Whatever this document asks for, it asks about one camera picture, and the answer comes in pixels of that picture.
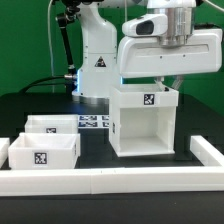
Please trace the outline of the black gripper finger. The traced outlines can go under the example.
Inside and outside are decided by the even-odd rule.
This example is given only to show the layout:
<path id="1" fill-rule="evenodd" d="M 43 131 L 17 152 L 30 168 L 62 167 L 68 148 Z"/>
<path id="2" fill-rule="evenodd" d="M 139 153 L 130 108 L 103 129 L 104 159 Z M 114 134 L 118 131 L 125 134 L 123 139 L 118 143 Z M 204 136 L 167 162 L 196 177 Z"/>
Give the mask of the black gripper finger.
<path id="1" fill-rule="evenodd" d="M 172 88 L 174 90 L 178 90 L 181 87 L 183 81 L 184 81 L 184 77 L 182 75 L 176 76 L 172 84 Z"/>
<path id="2" fill-rule="evenodd" d="M 169 88 L 163 84 L 164 78 L 163 77 L 156 77 L 154 79 L 154 82 L 156 86 L 158 87 L 158 90 L 160 92 L 167 92 Z"/>

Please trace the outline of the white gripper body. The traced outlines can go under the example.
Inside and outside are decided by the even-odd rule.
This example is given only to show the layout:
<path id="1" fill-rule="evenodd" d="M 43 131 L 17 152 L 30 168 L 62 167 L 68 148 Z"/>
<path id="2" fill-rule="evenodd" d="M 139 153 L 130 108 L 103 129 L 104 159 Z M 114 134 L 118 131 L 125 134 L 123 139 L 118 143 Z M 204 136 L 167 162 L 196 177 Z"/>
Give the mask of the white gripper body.
<path id="1" fill-rule="evenodd" d="M 179 47 L 162 47 L 155 37 L 124 37 L 117 64 L 123 78 L 216 72 L 222 65 L 222 30 L 196 30 Z"/>

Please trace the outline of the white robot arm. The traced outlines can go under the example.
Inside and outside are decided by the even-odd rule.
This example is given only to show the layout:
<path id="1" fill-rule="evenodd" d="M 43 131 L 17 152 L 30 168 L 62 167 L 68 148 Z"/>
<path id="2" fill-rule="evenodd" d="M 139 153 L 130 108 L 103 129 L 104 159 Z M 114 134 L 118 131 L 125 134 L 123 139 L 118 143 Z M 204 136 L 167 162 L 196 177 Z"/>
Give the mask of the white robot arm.
<path id="1" fill-rule="evenodd" d="M 223 31 L 194 23 L 197 0 L 128 0 L 128 4 L 144 5 L 147 12 L 122 25 L 115 87 L 123 78 L 152 77 L 155 86 L 166 91 L 165 77 L 220 69 Z"/>

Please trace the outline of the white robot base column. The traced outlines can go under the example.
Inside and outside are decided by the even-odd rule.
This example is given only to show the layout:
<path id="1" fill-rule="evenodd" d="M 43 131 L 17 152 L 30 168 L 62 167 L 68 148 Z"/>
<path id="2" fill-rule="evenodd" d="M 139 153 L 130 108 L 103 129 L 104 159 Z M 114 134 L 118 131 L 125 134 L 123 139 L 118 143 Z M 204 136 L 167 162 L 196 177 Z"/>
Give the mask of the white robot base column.
<path id="1" fill-rule="evenodd" d="M 81 4 L 77 15 L 82 30 L 83 63 L 77 73 L 75 101 L 109 102 L 110 88 L 120 83 L 117 71 L 117 30 L 102 18 L 98 4 Z"/>

